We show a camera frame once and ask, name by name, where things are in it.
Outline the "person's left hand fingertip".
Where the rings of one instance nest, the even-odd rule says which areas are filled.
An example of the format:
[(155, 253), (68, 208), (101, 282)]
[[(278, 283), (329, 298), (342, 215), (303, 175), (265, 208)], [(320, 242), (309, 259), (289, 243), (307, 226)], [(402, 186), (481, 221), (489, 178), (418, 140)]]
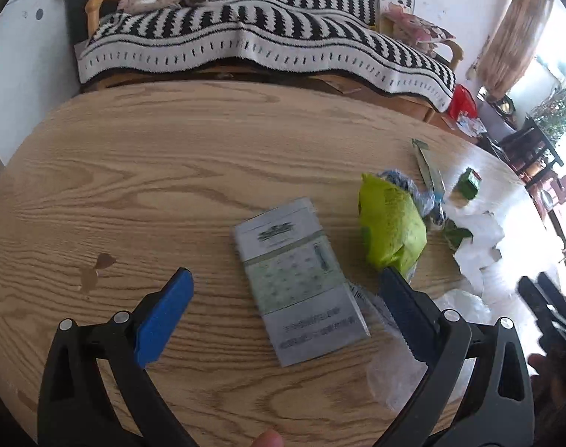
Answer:
[(268, 430), (257, 437), (251, 447), (283, 447), (283, 437), (274, 430)]

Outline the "person's right hand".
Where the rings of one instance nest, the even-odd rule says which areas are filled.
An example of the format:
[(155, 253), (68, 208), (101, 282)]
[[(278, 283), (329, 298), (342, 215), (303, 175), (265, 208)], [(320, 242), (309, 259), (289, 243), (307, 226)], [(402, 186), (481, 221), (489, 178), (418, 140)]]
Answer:
[(544, 334), (538, 344), (544, 353), (527, 359), (535, 371), (531, 376), (535, 414), (566, 415), (566, 341)]

